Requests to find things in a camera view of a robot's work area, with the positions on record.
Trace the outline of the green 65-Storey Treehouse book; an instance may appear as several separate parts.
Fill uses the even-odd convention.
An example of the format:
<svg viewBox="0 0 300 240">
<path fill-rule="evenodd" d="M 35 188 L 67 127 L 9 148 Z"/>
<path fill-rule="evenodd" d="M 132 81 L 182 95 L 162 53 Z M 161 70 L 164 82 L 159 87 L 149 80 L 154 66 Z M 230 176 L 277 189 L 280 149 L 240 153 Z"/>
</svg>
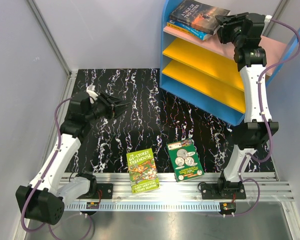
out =
<svg viewBox="0 0 300 240">
<path fill-rule="evenodd" d="M 126 158 L 133 195 L 160 188 L 158 171 L 151 148 L 127 153 Z"/>
</svg>

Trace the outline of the A Tale of Two Cities book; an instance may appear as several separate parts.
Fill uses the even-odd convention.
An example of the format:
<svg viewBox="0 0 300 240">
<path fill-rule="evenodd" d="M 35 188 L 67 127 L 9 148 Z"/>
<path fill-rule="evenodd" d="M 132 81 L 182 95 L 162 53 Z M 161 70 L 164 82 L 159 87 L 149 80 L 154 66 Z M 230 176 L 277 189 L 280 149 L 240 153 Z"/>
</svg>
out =
<svg viewBox="0 0 300 240">
<path fill-rule="evenodd" d="M 214 35 L 220 27 L 215 16 L 229 16 L 230 10 L 200 3 L 196 0 L 183 0 L 169 15 L 169 19 L 200 32 Z"/>
</svg>

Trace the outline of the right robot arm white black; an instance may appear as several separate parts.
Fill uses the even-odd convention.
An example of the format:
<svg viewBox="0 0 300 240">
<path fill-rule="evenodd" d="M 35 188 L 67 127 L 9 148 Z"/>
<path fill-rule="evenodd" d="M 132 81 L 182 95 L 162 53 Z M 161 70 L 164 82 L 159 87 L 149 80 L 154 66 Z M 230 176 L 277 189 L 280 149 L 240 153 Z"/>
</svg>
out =
<svg viewBox="0 0 300 240">
<path fill-rule="evenodd" d="M 243 82 L 244 120 L 233 129 L 234 148 L 229 163 L 221 172 L 212 194 L 223 199 L 245 199 L 241 172 L 257 148 L 278 131 L 279 124 L 272 120 L 266 94 L 266 51 L 260 46 L 266 16 L 258 13 L 217 15 L 220 25 L 217 36 L 222 44 L 234 45 L 234 61 Z"/>
</svg>

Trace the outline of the green coin guide book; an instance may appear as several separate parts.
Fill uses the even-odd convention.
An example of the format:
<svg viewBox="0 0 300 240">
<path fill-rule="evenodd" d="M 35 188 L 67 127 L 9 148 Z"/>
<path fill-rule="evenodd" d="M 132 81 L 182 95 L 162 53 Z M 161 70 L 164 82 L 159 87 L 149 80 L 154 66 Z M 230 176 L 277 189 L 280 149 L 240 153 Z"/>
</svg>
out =
<svg viewBox="0 0 300 240">
<path fill-rule="evenodd" d="M 191 138 L 168 143 L 166 145 L 177 183 L 202 177 L 201 165 L 194 141 Z"/>
</svg>

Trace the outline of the blue 26-Storey Treehouse book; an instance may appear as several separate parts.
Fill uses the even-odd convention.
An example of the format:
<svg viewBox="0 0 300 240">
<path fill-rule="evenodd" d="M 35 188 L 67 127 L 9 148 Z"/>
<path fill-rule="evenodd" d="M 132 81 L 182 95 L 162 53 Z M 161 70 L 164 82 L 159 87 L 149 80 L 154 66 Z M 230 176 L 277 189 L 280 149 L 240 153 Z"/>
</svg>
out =
<svg viewBox="0 0 300 240">
<path fill-rule="evenodd" d="M 169 20 L 169 21 L 167 21 L 167 23 L 175 24 L 175 25 L 177 25 L 179 27 L 183 27 L 183 28 L 185 28 L 187 30 L 190 30 L 190 31 L 193 31 L 195 33 L 200 34 L 200 36 L 202 37 L 202 39 L 200 39 L 200 40 L 202 40 L 202 41 L 205 41 L 205 40 L 209 39 L 212 36 L 212 35 L 210 35 L 208 33 L 196 30 L 196 29 L 194 29 L 194 28 L 192 28 L 190 26 L 187 26 L 187 25 L 185 25 L 183 23 L 180 23 L 180 22 L 177 22 L 177 21 Z"/>
</svg>

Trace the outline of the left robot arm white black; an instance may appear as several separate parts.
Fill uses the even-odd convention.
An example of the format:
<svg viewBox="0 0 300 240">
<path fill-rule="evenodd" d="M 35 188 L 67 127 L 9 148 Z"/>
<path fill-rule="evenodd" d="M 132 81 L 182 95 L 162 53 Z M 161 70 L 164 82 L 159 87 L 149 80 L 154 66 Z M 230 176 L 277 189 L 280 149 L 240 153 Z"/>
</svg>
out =
<svg viewBox="0 0 300 240">
<path fill-rule="evenodd" d="M 39 170 L 27 186 L 19 186 L 15 197 L 21 213 L 21 225 L 27 232 L 25 219 L 56 225 L 65 210 L 79 197 L 91 199 L 100 191 L 92 173 L 78 173 L 73 180 L 60 186 L 63 174 L 90 132 L 91 123 L 99 119 L 117 119 L 130 102 L 93 90 L 85 90 L 65 99 L 69 103 L 63 123 L 55 122 L 57 140 Z"/>
</svg>

